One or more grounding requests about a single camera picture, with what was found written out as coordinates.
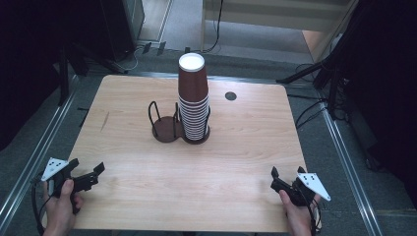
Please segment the brown paper cup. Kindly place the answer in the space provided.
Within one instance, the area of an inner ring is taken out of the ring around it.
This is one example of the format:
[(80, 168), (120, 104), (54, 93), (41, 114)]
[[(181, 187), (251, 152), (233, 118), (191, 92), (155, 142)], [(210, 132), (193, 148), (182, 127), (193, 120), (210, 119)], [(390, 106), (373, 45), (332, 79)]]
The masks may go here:
[(198, 53), (186, 53), (179, 58), (178, 93), (189, 102), (200, 102), (209, 93), (206, 62)]

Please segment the aluminium floor rail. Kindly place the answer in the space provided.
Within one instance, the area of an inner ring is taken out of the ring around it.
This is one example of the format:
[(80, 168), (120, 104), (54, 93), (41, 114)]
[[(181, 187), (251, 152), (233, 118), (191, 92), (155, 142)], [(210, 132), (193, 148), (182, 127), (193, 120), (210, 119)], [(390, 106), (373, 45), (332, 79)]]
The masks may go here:
[(55, 91), (28, 120), (26, 125), (0, 151), (0, 234), (7, 230), (60, 128), (74, 98), (80, 78), (69, 79), (69, 96), (59, 105)]
[(372, 204), (366, 194), (362, 182), (357, 174), (346, 147), (343, 137), (340, 134), (338, 126), (330, 117), (328, 104), (324, 102), (321, 105), (324, 110), (324, 120), (328, 127), (329, 134), (332, 138), (337, 155), (340, 159), (344, 175), (353, 194), (353, 198), (360, 212), (361, 218), (365, 224), (369, 236), (384, 236), (383, 230), (378, 222)]

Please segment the person's right hand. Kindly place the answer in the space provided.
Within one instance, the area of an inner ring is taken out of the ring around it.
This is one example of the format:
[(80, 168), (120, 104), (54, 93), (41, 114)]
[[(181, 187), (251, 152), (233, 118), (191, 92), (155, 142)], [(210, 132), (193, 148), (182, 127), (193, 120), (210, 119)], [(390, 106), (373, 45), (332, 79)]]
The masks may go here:
[(317, 207), (317, 203), (320, 201), (321, 196), (315, 195), (315, 201), (317, 203), (311, 204), (310, 207), (295, 206), (287, 193), (283, 190), (278, 192), (283, 209), (287, 217), (287, 228), (291, 236), (312, 236), (312, 216), (310, 212)]

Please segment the black tripod stand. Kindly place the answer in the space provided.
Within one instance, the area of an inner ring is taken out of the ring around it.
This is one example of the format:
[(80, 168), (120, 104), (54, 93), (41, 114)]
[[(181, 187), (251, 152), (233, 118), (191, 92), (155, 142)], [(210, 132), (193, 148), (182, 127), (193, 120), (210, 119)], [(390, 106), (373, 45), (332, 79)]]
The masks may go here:
[(294, 75), (285, 79), (277, 79), (278, 84), (290, 84), (307, 75), (313, 74), (318, 71), (318, 74), (313, 80), (313, 86), (315, 89), (323, 89), (326, 85), (329, 85), (328, 89), (328, 113), (330, 117), (336, 119), (336, 94), (338, 82), (341, 79), (341, 71), (337, 63), (337, 54), (333, 51), (328, 57), (320, 62), (317, 62)]

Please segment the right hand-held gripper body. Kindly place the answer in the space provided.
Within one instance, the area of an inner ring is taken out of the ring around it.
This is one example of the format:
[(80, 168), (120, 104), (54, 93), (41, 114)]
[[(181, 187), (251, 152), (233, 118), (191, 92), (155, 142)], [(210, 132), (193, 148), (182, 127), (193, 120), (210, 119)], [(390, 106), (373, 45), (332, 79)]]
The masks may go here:
[(272, 178), (270, 187), (277, 193), (280, 190), (285, 191), (291, 202), (298, 207), (308, 207), (315, 199), (315, 195), (330, 201), (330, 195), (316, 173), (298, 173), (292, 184), (280, 178)]

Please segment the black metal stand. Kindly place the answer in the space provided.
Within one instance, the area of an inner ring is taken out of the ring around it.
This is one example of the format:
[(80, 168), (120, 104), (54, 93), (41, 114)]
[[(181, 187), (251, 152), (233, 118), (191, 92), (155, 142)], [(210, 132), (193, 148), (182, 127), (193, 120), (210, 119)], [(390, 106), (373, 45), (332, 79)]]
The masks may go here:
[(59, 106), (62, 106), (69, 97), (70, 86), (69, 86), (69, 75), (68, 65), (73, 67), (73, 70), (77, 75), (86, 75), (89, 71), (89, 67), (85, 58), (92, 59), (99, 65), (107, 68), (116, 74), (127, 74), (127, 69), (122, 69), (111, 63), (110, 61), (100, 57), (98, 54), (87, 49), (84, 46), (74, 42), (65, 42), (61, 45), (59, 51), (59, 85), (60, 85), (60, 100)]

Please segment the black cabinet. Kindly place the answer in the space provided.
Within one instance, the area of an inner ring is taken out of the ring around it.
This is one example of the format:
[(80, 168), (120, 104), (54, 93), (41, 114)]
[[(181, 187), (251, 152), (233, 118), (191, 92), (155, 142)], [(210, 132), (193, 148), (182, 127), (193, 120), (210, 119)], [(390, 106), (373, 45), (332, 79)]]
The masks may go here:
[(109, 37), (110, 58), (121, 61), (133, 53), (145, 20), (142, 0), (100, 0)]

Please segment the person's left hand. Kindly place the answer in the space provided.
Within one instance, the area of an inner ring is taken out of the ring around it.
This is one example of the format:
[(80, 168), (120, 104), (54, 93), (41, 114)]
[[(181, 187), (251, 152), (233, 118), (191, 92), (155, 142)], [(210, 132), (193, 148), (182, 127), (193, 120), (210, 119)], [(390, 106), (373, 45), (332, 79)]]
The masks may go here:
[(76, 208), (80, 209), (84, 200), (79, 194), (71, 196), (74, 181), (68, 179), (64, 182), (59, 198), (52, 197), (46, 204), (47, 224), (42, 236), (68, 236), (73, 229), (76, 216), (73, 214), (74, 201)]

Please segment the dark wire cup holder rack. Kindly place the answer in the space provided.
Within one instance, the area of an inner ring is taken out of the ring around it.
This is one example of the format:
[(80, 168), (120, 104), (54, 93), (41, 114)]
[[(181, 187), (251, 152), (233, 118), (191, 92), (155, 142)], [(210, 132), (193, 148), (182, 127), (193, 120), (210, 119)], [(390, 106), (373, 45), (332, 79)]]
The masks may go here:
[(160, 116), (157, 103), (152, 101), (148, 108), (148, 117), (151, 124), (153, 136), (162, 143), (172, 143), (179, 138), (191, 145), (204, 143), (210, 135), (209, 117), (206, 117), (203, 133), (201, 138), (193, 139), (186, 134), (186, 129), (182, 121), (179, 104), (175, 103), (175, 112), (172, 116)]

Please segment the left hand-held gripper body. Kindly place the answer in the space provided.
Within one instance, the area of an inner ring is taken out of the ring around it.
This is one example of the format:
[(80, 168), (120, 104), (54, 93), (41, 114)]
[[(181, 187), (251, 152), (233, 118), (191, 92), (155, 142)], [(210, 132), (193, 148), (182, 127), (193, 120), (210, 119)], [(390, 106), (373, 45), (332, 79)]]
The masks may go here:
[(73, 177), (72, 172), (66, 174), (64, 168), (70, 162), (68, 160), (61, 160), (51, 157), (41, 176), (41, 180), (48, 183), (48, 195), (59, 198), (62, 187), (67, 179), (72, 179), (74, 182), (73, 192), (88, 191), (93, 185), (98, 183), (98, 175), (93, 171), (79, 177)]

